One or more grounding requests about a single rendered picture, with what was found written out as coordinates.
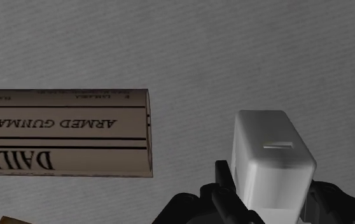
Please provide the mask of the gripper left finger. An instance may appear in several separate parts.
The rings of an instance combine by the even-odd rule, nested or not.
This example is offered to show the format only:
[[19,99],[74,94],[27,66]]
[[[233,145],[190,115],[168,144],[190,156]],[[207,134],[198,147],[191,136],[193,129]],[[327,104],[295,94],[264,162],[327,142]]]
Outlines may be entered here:
[[151,224],[265,224],[236,193],[226,160],[215,161],[215,182],[200,187],[200,195],[178,193]]

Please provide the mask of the folded beige newspaper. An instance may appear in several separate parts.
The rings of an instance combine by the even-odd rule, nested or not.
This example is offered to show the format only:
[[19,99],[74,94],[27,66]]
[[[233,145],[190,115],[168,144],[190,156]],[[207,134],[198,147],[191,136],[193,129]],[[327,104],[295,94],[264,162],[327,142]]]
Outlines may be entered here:
[[0,176],[153,175],[146,89],[0,89]]

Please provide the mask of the white rounded box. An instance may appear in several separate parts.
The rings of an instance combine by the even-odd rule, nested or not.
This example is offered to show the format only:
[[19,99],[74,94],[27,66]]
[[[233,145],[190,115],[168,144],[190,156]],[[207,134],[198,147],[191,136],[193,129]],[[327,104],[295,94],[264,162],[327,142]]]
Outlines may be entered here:
[[316,161],[281,110],[240,110],[230,165],[237,195],[265,224],[297,224]]

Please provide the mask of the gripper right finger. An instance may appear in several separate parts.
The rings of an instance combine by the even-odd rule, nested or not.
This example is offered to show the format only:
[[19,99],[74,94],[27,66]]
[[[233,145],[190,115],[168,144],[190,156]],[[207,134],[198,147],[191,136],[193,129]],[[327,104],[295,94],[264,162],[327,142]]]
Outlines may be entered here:
[[301,220],[310,224],[355,224],[355,197],[337,185],[313,180],[302,207]]

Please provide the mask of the brown flat object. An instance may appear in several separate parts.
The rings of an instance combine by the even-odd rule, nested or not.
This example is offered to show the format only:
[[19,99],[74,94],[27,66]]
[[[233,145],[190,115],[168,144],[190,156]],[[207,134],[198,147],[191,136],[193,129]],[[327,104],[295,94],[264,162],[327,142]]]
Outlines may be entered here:
[[31,224],[31,223],[16,218],[12,218],[9,216],[2,216],[0,219],[0,224]]

